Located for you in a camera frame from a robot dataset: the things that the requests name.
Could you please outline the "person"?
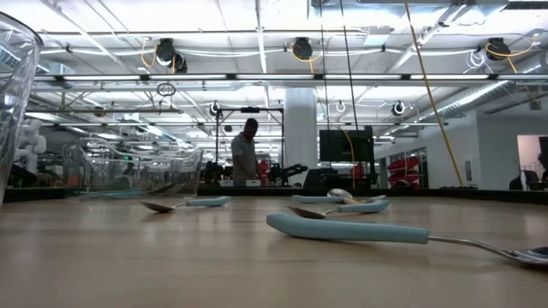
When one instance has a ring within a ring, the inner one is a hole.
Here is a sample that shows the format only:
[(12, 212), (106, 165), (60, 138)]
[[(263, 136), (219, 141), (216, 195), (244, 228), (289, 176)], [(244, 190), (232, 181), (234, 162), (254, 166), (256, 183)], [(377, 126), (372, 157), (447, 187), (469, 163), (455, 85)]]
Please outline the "person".
[(248, 118), (243, 130), (231, 141), (233, 180), (236, 186), (245, 186), (247, 181), (258, 179), (254, 141), (258, 127), (259, 124), (254, 118)]

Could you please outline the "black monitor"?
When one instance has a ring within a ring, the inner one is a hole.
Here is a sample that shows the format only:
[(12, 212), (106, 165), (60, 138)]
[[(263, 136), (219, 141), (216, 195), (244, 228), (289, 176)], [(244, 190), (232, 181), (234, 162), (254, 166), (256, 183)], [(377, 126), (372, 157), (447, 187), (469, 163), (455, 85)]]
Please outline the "black monitor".
[(371, 162), (374, 160), (371, 127), (361, 130), (320, 130), (320, 162)]

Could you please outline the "long ceiling light strip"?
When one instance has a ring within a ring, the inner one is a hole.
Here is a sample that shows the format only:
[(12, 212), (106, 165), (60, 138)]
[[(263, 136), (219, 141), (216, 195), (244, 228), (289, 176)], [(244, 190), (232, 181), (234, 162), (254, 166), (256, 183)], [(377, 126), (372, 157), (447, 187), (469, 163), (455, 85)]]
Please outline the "long ceiling light strip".
[[(548, 80), (548, 74), (427, 74), (429, 80)], [(195, 81), (195, 80), (327, 80), (396, 81), (422, 80), (422, 74), (127, 74), (127, 75), (39, 75), (35, 82), (69, 81)]]

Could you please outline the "red background machine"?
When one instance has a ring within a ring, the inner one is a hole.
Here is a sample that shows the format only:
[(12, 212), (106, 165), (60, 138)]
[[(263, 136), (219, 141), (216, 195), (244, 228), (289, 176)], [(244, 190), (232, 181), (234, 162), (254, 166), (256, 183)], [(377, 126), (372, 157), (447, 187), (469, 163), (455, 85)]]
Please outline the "red background machine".
[(418, 186), (422, 174), (419, 171), (420, 160), (417, 156), (411, 156), (395, 160), (387, 167), (389, 173), (388, 183), (395, 186), (398, 183), (407, 183), (411, 186)]

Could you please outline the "clear plastic container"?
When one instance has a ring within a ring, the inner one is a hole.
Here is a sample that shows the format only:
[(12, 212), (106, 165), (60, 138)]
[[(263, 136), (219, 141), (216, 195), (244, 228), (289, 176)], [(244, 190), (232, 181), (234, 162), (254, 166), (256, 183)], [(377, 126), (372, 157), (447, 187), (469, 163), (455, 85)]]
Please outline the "clear plastic container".
[(194, 196), (200, 182), (203, 151), (178, 155), (140, 154), (117, 150), (100, 138), (81, 138), (63, 145), (63, 180), (84, 191), (155, 190), (180, 187), (171, 195)]
[(0, 208), (42, 47), (31, 27), (0, 11)]

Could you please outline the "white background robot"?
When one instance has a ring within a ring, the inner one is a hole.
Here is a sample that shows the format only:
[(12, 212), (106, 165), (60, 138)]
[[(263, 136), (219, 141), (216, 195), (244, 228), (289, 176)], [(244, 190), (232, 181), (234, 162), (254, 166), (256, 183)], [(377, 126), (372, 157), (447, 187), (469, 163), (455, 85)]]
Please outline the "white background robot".
[(41, 120), (25, 120), (15, 153), (15, 161), (22, 161), (26, 171), (35, 174), (38, 167), (38, 154), (46, 151), (46, 138), (39, 133)]

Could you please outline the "black aluminium table frame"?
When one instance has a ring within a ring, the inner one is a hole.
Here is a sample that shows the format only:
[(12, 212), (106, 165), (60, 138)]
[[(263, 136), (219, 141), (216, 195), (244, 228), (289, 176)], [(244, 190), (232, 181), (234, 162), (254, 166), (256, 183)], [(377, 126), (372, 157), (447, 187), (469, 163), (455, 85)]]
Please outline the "black aluminium table frame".
[[(5, 191), (3, 201), (23, 202), (50, 199), (80, 197), (78, 190), (73, 188), (9, 188)], [(500, 201), (518, 204), (548, 205), (548, 191), (498, 191), (464, 188), (444, 189), (371, 189), (351, 192), (357, 197), (385, 195), (386, 197), (402, 198), (464, 198), (474, 200)], [(200, 197), (291, 197), (325, 196), (324, 188), (290, 188), (290, 187), (199, 187), (197, 195)]]

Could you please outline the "black background gantry frame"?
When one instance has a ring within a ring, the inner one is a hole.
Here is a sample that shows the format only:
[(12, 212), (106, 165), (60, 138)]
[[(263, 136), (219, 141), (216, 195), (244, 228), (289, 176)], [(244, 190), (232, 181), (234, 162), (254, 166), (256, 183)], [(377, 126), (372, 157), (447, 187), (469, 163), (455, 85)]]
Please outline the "black background gantry frame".
[(259, 108), (259, 107), (241, 107), (239, 109), (222, 109), (220, 108), (218, 113), (217, 113), (217, 117), (215, 117), (215, 124), (216, 124), (216, 151), (215, 151), (215, 156), (216, 156), (216, 160), (218, 160), (218, 141), (219, 141), (219, 128), (221, 126), (221, 121), (220, 121), (220, 115), (224, 112), (224, 111), (228, 111), (229, 114), (228, 115), (225, 115), (223, 117), (223, 120), (227, 120), (230, 115), (235, 112), (235, 111), (239, 111), (243, 114), (256, 114), (256, 113), (260, 113), (260, 112), (266, 112), (267, 114), (271, 114), (272, 111), (278, 111), (281, 113), (281, 121), (279, 121), (274, 115), (271, 117), (272, 119), (276, 120), (278, 125), (281, 127), (281, 151), (283, 151), (283, 147), (284, 147), (284, 115), (283, 115), (283, 112), (284, 112), (284, 108), (278, 108), (278, 109), (271, 109), (271, 108)]

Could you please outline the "silver ventilation duct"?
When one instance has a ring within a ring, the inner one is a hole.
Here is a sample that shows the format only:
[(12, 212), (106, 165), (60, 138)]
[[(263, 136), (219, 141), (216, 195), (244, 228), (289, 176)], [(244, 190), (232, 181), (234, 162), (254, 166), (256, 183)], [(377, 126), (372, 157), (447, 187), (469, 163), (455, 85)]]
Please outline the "silver ventilation duct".
[(526, 87), (532, 91), (535, 86), (548, 86), (548, 75), (544, 80), (500, 80), (480, 87), (471, 87), (437, 102), (438, 115), (441, 118), (463, 115), (469, 110), (511, 96)]

